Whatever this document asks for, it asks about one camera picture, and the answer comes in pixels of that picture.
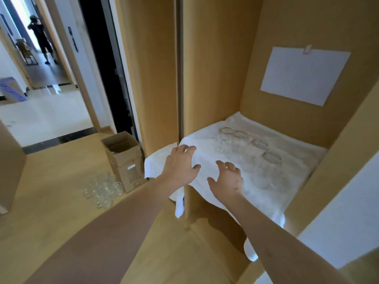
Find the person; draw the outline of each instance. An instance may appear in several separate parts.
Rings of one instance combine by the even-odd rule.
[[[50,53],[51,57],[53,58],[54,63],[58,64],[58,61],[54,57],[53,48],[51,47],[49,40],[47,39],[47,37],[45,35],[44,25],[39,24],[38,18],[34,15],[30,16],[30,21],[31,21],[31,23],[28,25],[28,29],[33,30],[33,32],[37,38],[38,45],[40,46],[41,51],[44,54],[45,59],[46,59],[45,64],[50,65],[49,59],[47,58],[46,49]]]
[[[192,167],[195,150],[186,145],[173,148],[160,176],[82,228],[25,283],[120,283],[169,195],[199,173],[199,164]],[[209,187],[238,220],[274,284],[348,283],[244,198],[241,171],[234,164],[216,164],[220,174],[217,181],[208,178]]]

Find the black shirt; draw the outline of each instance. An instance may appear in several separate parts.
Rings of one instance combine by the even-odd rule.
[[[33,30],[34,34],[36,35],[38,42],[43,42],[43,41],[47,40],[47,37],[46,37],[45,32],[44,32],[44,25],[31,23],[28,26],[28,29]]]

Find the black shorts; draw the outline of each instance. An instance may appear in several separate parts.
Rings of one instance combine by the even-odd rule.
[[[41,48],[42,53],[46,54],[46,49],[50,54],[53,53],[53,48],[51,47],[51,45],[47,39],[46,40],[38,40],[38,44]]]

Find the white cloth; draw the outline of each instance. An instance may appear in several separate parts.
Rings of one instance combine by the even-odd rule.
[[[283,194],[256,188],[252,182],[251,164],[235,154],[231,154],[227,157],[225,154],[216,152],[214,147],[218,130],[224,126],[231,127],[235,130],[243,130],[248,133],[251,139],[257,136],[266,137],[270,148],[274,148],[276,153],[282,157],[282,167],[289,176],[292,189],[286,194]],[[192,165],[199,163],[201,164],[201,169],[196,179],[192,181],[190,185],[193,186],[206,201],[227,211],[225,206],[212,194],[206,179],[210,176],[217,180],[219,171],[215,164],[216,160],[233,162],[236,167],[241,169],[244,179],[243,194],[246,199],[281,227],[283,227],[285,223],[284,210],[327,152],[325,148],[290,138],[249,120],[239,112],[230,116],[225,121],[214,123],[190,134],[183,138],[180,144],[189,146],[195,145],[197,147],[192,158]],[[166,157],[175,146],[176,143],[168,145],[146,158],[145,177],[157,177],[162,172]],[[177,217],[182,215],[184,211],[183,198],[184,188],[180,188],[175,194],[170,196],[170,199],[177,201],[177,209],[175,211]],[[257,260],[257,255],[248,239],[245,241],[244,250],[246,256],[251,261]]]

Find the cluster of glass cups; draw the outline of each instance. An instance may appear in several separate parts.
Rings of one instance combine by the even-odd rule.
[[[257,188],[285,193],[290,182],[283,171],[281,156],[269,148],[267,138],[249,138],[244,131],[229,127],[219,129],[215,150],[225,154],[232,162],[249,163]]]
[[[95,175],[82,188],[83,196],[92,199],[97,208],[112,206],[114,198],[123,193],[121,182],[117,181],[116,176],[109,172]]]

